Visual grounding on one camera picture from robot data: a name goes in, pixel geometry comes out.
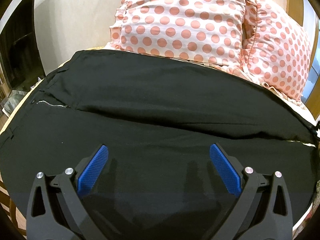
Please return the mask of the rear polka dot pillow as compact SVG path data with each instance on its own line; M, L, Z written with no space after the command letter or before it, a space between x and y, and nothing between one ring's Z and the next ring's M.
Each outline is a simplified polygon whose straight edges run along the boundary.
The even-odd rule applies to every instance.
M267 89L297 105L306 81L302 26L273 0L245 0L243 67Z

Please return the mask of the polka dot pillow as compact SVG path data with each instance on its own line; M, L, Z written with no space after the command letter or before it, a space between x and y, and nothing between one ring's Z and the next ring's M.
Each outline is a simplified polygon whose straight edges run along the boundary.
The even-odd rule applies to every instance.
M190 61L249 79L245 0L121 0L108 49Z
M306 81L302 26L273 0L245 0L243 67L267 89L297 105Z

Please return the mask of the black television screen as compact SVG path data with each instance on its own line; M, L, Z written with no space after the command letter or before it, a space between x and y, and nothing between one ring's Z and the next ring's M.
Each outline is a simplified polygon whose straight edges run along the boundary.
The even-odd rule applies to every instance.
M34 27L35 0L22 0L1 31L1 69L10 89L29 91L45 72Z

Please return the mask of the front polka dot pillow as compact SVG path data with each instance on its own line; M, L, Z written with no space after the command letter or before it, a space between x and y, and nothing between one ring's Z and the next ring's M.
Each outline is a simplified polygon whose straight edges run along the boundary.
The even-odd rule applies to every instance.
M245 0L121 0L108 49L190 61L249 79Z

